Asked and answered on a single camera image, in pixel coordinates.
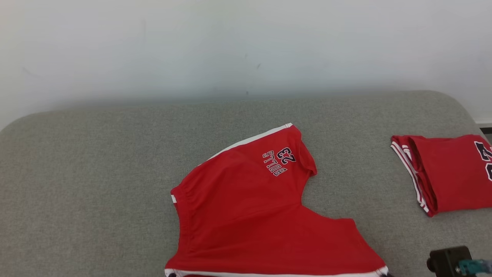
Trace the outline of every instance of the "gray padded table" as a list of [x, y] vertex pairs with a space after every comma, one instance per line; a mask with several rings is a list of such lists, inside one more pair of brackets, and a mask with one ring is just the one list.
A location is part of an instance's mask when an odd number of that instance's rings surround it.
[[0, 276], [163, 276], [179, 221], [169, 191], [229, 145], [292, 122], [318, 176], [303, 203], [351, 217], [397, 277], [433, 276], [433, 249], [492, 258], [492, 209], [429, 218], [392, 135], [482, 134], [437, 92], [73, 109], [0, 132]]

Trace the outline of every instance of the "white baseboard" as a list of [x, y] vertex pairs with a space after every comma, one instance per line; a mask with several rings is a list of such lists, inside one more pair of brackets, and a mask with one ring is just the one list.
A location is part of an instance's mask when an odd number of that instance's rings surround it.
[[492, 128], [492, 118], [475, 119], [479, 128]]

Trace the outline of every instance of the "red fabric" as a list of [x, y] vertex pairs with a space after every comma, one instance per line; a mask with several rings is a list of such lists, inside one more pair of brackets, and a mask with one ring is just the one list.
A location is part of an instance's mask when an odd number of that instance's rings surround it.
[[492, 207], [492, 148], [481, 136], [393, 136], [392, 142], [404, 150], [395, 151], [416, 171], [429, 216]]
[[[287, 171], [275, 176], [267, 168], [272, 163]], [[171, 191], [180, 240], [166, 268], [273, 275], [383, 268], [352, 219], [326, 218], [302, 205], [304, 186], [316, 174], [294, 126], [199, 165]]]

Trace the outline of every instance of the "teal object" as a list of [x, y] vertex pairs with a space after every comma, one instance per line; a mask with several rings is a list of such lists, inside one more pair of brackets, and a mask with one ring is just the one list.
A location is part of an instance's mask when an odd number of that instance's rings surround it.
[[492, 274], [492, 262], [486, 260], [461, 260], [459, 261], [462, 275], [474, 275], [477, 273]]

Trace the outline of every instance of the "folded clothing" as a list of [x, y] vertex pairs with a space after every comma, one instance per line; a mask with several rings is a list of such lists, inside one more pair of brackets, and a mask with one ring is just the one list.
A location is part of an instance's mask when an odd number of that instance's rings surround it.
[[492, 207], [492, 147], [481, 136], [393, 136], [391, 141], [428, 216]]

